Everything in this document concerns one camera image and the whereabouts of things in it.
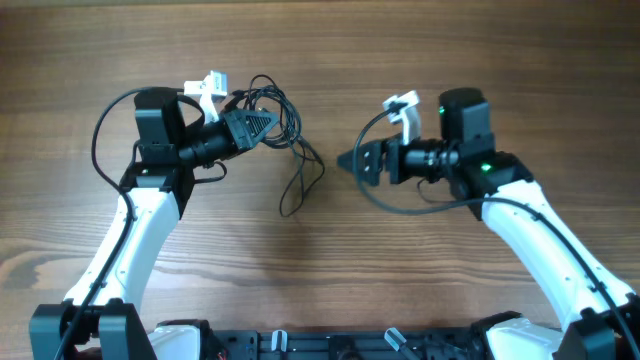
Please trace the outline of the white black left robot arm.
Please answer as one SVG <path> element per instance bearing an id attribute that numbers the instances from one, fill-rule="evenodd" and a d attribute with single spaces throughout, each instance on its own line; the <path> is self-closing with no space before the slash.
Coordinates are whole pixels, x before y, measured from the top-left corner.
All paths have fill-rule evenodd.
<path id="1" fill-rule="evenodd" d="M 170 87 L 131 91 L 139 137 L 120 181 L 118 207 L 97 253 L 59 304 L 29 323 L 36 359 L 206 359 L 223 354 L 205 320 L 147 332 L 139 307 L 159 252 L 182 218 L 198 167 L 222 166 L 264 141 L 278 115 L 231 106 L 221 113 Z"/>

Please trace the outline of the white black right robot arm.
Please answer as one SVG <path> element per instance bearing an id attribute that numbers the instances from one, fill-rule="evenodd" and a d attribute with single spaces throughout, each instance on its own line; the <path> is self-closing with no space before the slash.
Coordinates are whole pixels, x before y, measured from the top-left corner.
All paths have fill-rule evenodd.
<path id="1" fill-rule="evenodd" d="M 476 88 L 439 97 L 441 135 L 421 137 L 415 92 L 389 97 L 382 117 L 399 134 L 355 140 L 338 165 L 369 195 L 382 172 L 393 184 L 411 178 L 446 181 L 452 198 L 442 210 L 466 207 L 515 253 L 551 304 L 559 325 L 536 325 L 503 312 L 470 326 L 467 359 L 635 359 L 639 296 L 581 243 L 546 199 L 531 171 L 496 147 L 490 106 Z"/>

